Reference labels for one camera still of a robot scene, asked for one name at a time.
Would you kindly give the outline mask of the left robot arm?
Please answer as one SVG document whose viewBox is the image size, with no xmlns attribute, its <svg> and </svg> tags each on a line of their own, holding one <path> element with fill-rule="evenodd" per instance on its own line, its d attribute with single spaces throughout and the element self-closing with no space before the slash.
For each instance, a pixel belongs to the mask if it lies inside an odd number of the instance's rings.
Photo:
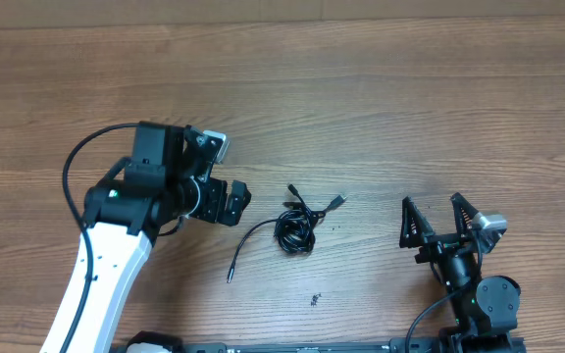
<svg viewBox="0 0 565 353">
<path fill-rule="evenodd" d="M 62 171 L 80 230 L 76 263 L 44 352 L 108 352 L 128 294 L 163 226 L 186 219 L 234 227 L 251 200 L 247 185 L 211 176 L 230 140 L 213 130 L 139 122 L 132 152 L 88 189 L 78 209 L 69 188 L 76 146 Z"/>
</svg>

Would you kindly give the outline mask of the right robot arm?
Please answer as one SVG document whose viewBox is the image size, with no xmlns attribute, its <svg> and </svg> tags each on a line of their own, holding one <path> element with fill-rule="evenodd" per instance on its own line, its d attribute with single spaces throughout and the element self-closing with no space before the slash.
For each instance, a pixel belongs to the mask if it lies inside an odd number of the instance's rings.
<svg viewBox="0 0 565 353">
<path fill-rule="evenodd" d="M 450 197 L 455 232 L 438 234 L 411 197 L 402 200 L 399 246 L 416 248 L 415 261 L 428 264 L 446 294 L 420 313 L 401 343 L 403 352 L 524 352 L 518 326 L 521 286 L 511 277 L 483 276 L 483 259 L 508 229 L 499 213 L 484 213 L 460 193 Z M 455 325 L 436 337 L 416 339 L 419 323 L 432 311 L 450 304 Z"/>
</svg>

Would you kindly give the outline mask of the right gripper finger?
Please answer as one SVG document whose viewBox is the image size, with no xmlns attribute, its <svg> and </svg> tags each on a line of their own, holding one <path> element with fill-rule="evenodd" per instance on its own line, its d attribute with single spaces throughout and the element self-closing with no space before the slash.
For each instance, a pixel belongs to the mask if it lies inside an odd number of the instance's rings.
<svg viewBox="0 0 565 353">
<path fill-rule="evenodd" d="M 400 248 L 424 246 L 435 235 L 428 220 L 421 214 L 412 198 L 402 200 L 402 223 L 399 238 Z"/>
<path fill-rule="evenodd" d="M 472 230 L 481 229 L 476 223 L 476 216 L 479 214 L 479 210 L 468 202 L 461 193 L 454 193 L 450 197 L 450 202 L 453 208 L 456 231 L 459 234 L 467 234 Z"/>
</svg>

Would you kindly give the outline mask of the small black debris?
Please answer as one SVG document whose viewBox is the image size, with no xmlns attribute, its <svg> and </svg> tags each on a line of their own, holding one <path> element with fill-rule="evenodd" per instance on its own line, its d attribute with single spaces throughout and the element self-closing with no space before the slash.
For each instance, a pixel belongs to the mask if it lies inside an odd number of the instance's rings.
<svg viewBox="0 0 565 353">
<path fill-rule="evenodd" d="M 314 294 L 314 295 L 312 296 L 311 303 L 310 303 L 311 307 L 317 306 L 318 301 L 319 301 L 319 299 L 320 299 L 321 297 L 322 297 L 322 294 L 321 294 L 321 293 Z"/>
</svg>

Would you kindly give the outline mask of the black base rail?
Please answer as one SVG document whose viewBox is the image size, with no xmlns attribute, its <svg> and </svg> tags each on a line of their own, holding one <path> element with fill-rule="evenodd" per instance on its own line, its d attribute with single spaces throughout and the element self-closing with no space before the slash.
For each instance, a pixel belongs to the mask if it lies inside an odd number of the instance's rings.
<svg viewBox="0 0 565 353">
<path fill-rule="evenodd" d="M 474 338 L 462 342 L 462 348 L 452 349 L 437 337 L 412 338 L 411 353 L 439 352 L 510 352 L 526 353 L 522 338 L 508 341 L 505 337 Z M 225 343 L 183 343 L 178 337 L 152 331 L 141 331 L 130 342 L 115 345 L 110 353 L 185 352 L 185 353 L 404 353 L 405 339 L 392 338 L 384 342 L 339 342 L 227 345 Z"/>
</svg>

